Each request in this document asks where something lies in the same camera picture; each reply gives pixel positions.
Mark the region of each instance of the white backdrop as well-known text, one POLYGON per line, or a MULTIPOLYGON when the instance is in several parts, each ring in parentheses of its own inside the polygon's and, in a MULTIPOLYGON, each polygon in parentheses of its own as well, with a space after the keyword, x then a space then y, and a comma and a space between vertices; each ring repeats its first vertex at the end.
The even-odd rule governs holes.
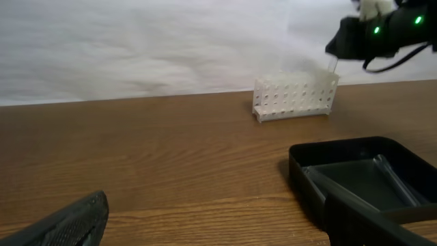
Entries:
MULTIPOLYGON (((349 0, 2 0, 0 105, 251 90, 258 74, 327 67, 347 14, 349 0)), ((435 79, 434 59, 379 75, 341 61, 337 73, 435 79)))

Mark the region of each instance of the black plastic container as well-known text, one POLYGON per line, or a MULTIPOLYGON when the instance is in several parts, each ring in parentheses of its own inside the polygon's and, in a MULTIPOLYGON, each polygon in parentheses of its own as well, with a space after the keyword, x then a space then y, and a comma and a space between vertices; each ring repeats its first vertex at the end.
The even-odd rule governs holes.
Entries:
POLYGON ((292 146, 290 179, 307 203, 317 226, 324 228, 324 200, 302 168, 316 167, 395 223, 412 223, 437 219, 437 169, 385 137, 366 137, 304 143, 292 146), (393 171, 420 201, 417 207, 404 204, 396 192, 369 162, 382 154, 393 171))

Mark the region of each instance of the brown wooden surface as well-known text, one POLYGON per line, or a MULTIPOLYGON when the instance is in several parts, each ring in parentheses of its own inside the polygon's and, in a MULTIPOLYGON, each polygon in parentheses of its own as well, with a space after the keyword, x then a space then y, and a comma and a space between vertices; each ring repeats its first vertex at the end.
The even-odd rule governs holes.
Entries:
MULTIPOLYGON (((330 116, 259 124, 251 92, 0 107, 0 238, 92 191, 102 245, 328 245, 293 144, 381 135, 437 163, 437 81, 341 86, 330 116)), ((437 241, 435 221, 406 225, 437 241)))

